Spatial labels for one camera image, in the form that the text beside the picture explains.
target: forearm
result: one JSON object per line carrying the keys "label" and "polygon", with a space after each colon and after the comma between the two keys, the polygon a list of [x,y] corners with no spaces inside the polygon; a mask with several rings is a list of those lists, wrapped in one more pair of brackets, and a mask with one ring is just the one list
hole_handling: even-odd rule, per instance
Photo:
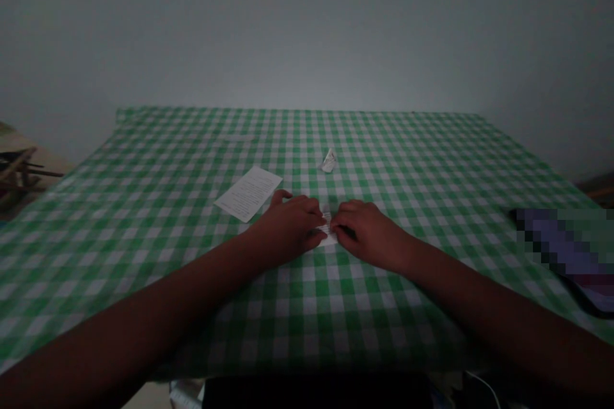
{"label": "forearm", "polygon": [[566,319],[415,240],[410,280],[491,349],[534,377],[582,394],[613,392],[613,348]]}
{"label": "forearm", "polygon": [[95,315],[0,378],[15,405],[73,407],[152,367],[262,267],[241,236]]}

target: wrist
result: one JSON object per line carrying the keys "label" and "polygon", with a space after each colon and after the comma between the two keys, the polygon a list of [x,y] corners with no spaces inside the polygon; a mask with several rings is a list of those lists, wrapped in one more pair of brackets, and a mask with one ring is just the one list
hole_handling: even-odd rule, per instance
{"label": "wrist", "polygon": [[261,241],[249,230],[226,241],[228,252],[242,265],[244,270],[257,277],[267,270],[264,248]]}
{"label": "wrist", "polygon": [[428,282],[429,277],[437,273],[442,258],[449,257],[442,250],[409,234],[405,248],[407,252],[401,275],[419,285]]}

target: floor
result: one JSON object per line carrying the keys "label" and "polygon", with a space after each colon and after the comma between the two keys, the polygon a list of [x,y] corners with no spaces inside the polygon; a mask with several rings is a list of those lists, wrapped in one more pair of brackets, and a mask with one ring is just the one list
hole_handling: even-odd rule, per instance
{"label": "floor", "polygon": [[123,409],[170,409],[167,383],[146,383]]}
{"label": "floor", "polygon": [[[52,171],[54,173],[69,173],[74,165],[59,155],[55,155],[44,147],[36,145],[35,142],[22,135],[12,127],[0,123],[0,151],[15,151],[23,150],[28,147],[36,147],[36,152],[30,160],[31,163],[44,165],[42,169]],[[60,181],[61,178],[41,176],[38,186],[49,188]],[[28,193],[19,200],[18,203],[11,207],[2,206],[0,208],[0,220],[12,220],[19,214],[27,205],[32,203],[40,193]]]}

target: white wall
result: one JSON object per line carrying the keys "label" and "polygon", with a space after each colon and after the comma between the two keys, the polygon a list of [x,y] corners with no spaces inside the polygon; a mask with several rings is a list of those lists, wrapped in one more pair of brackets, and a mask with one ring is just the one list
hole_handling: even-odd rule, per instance
{"label": "white wall", "polygon": [[614,169],[613,0],[1,0],[0,118],[78,162],[124,105],[477,112]]}

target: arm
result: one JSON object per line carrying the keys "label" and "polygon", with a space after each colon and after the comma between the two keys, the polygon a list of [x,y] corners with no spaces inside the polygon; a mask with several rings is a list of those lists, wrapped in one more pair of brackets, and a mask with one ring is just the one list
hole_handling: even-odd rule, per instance
{"label": "arm", "polygon": [[245,283],[316,247],[326,236],[318,201],[278,190],[245,233],[123,299],[40,348],[0,376],[3,404],[79,407],[131,388],[198,319]]}
{"label": "arm", "polygon": [[596,336],[408,235],[373,203],[343,203],[331,227],[353,255],[415,282],[533,378],[572,394],[614,396],[614,349]]}

